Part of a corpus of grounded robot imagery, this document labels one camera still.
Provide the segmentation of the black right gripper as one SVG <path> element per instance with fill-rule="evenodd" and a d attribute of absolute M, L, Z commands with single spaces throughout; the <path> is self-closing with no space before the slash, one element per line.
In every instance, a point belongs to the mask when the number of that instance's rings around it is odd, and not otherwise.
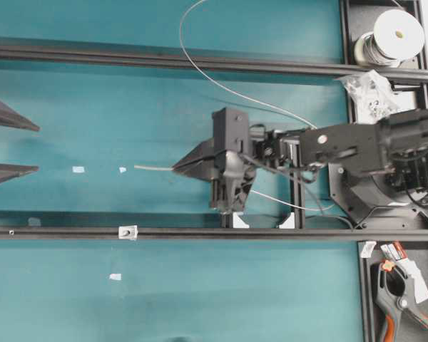
<path fill-rule="evenodd" d="M 212 114 L 213 139 L 199 143 L 173 166 L 179 175 L 211 181 L 210 206 L 222 214 L 243 212 L 256 178 L 248 114 L 223 108 Z"/>

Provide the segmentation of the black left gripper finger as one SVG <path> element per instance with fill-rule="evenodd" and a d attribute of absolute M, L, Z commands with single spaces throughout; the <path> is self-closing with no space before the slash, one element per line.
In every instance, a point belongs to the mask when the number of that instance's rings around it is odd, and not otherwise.
<path fill-rule="evenodd" d="M 0 183 L 30 175 L 38 170 L 38 166 L 0 164 Z"/>
<path fill-rule="evenodd" d="M 18 114 L 2 101 L 0 101 L 0 126 L 30 130 L 34 132 L 40 131 L 40 127 L 38 125 Z"/>

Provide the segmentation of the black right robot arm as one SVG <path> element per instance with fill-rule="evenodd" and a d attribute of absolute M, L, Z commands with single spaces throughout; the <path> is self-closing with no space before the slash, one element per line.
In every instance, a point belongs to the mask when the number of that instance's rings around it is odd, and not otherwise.
<path fill-rule="evenodd" d="M 208 182 L 210 206 L 242 212 L 258 170 L 282 175 L 307 189 L 320 170 L 335 172 L 331 194 L 352 228 L 378 212 L 402 221 L 428 221 L 428 109 L 407 110 L 373 124 L 269 129 L 246 113 L 223 108 L 212 115 L 213 134 L 174 164 L 174 173 Z"/>

